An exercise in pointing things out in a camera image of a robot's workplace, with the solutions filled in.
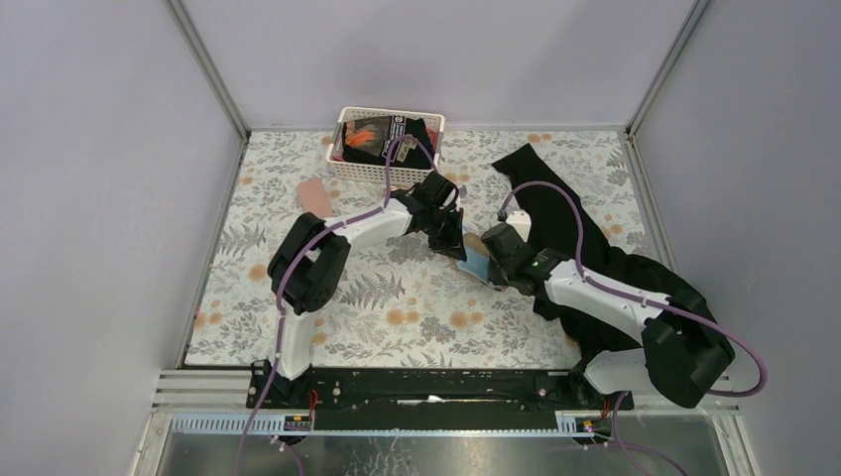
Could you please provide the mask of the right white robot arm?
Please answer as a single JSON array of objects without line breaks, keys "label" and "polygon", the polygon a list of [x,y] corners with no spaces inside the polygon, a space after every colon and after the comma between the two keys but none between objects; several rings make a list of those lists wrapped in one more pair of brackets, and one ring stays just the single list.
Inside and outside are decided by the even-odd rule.
[{"label": "right white robot arm", "polygon": [[709,318],[681,316],[699,308],[696,298],[682,304],[595,273],[556,250],[538,251],[508,222],[486,231],[481,241],[493,285],[533,298],[535,312],[545,319],[592,319],[575,339],[581,359],[569,375],[568,393],[579,407],[592,409],[621,392],[658,392],[692,409],[735,358]]}]

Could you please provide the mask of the pink glasses case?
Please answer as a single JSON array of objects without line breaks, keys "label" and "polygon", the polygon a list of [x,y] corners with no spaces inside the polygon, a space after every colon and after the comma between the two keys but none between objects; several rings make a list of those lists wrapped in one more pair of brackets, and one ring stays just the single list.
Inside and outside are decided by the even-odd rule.
[{"label": "pink glasses case", "polygon": [[302,181],[297,186],[297,193],[304,212],[310,212],[321,219],[334,216],[330,198],[320,178]]}]

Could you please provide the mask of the blue cleaning cloth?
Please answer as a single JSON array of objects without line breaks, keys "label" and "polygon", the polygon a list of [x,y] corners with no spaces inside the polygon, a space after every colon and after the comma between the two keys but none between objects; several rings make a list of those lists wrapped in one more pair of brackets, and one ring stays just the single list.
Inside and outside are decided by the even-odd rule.
[{"label": "blue cleaning cloth", "polygon": [[456,262],[457,268],[477,281],[488,284],[489,258],[481,253],[474,253],[472,250],[466,250],[465,257],[465,260]]}]

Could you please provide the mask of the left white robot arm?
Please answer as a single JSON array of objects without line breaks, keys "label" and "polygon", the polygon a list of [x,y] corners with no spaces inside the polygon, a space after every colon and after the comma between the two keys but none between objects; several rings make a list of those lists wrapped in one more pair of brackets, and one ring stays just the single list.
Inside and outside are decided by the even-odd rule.
[{"label": "left white robot arm", "polygon": [[308,383],[302,375],[311,365],[315,315],[332,300],[353,249],[422,233],[431,252],[466,259],[458,197],[452,181],[431,172],[355,215],[325,220],[306,212],[297,218],[268,266],[281,314],[272,358],[277,374],[269,392],[280,405],[293,408],[306,398]]}]

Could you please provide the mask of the plaid glasses case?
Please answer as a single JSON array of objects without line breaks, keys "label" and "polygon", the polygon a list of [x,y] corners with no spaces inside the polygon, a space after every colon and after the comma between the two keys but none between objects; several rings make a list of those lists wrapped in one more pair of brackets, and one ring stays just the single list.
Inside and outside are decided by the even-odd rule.
[{"label": "plaid glasses case", "polygon": [[464,234],[463,246],[466,259],[455,262],[457,269],[494,291],[502,291],[504,287],[492,284],[489,279],[490,253],[480,237],[474,233]]}]

